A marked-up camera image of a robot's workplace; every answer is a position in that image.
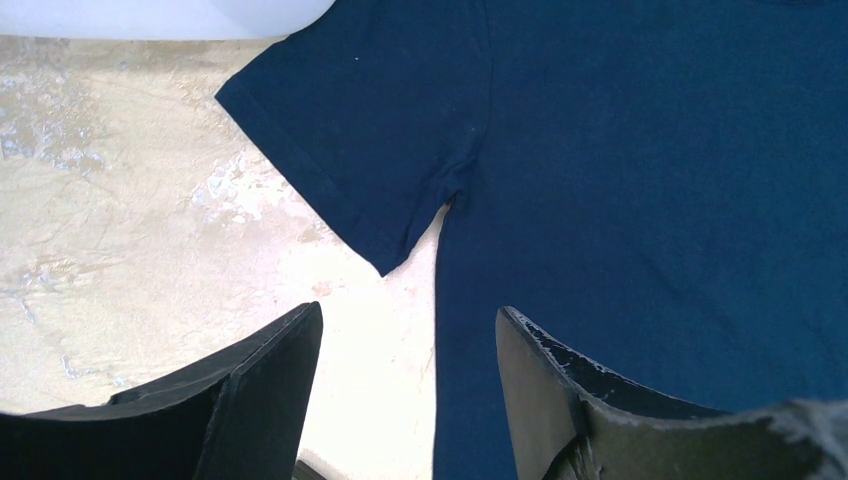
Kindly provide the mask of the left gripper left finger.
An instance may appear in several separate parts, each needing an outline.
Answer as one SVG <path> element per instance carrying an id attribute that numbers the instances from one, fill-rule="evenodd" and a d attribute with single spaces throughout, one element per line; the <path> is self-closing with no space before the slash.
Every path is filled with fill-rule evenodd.
<path id="1" fill-rule="evenodd" d="M 318 303 L 105 404 L 1 417 L 5 479 L 314 479 L 298 457 Z"/>

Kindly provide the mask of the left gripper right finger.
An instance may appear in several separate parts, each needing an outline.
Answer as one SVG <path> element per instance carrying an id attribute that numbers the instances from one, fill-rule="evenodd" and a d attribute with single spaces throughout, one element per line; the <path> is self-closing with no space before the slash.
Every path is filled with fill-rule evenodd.
<path id="1" fill-rule="evenodd" d="M 512 307 L 497 358 L 522 479 L 843 479 L 847 405 L 728 413 L 631 381 Z"/>

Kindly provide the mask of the navy blue t-shirt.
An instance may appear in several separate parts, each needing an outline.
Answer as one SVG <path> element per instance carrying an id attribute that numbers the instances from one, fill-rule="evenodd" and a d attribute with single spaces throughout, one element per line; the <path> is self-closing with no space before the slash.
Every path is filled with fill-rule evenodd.
<path id="1" fill-rule="evenodd" d="M 216 98 L 381 275 L 446 210 L 437 479 L 516 475 L 502 306 L 703 406 L 847 395 L 843 1 L 338 1 Z"/>

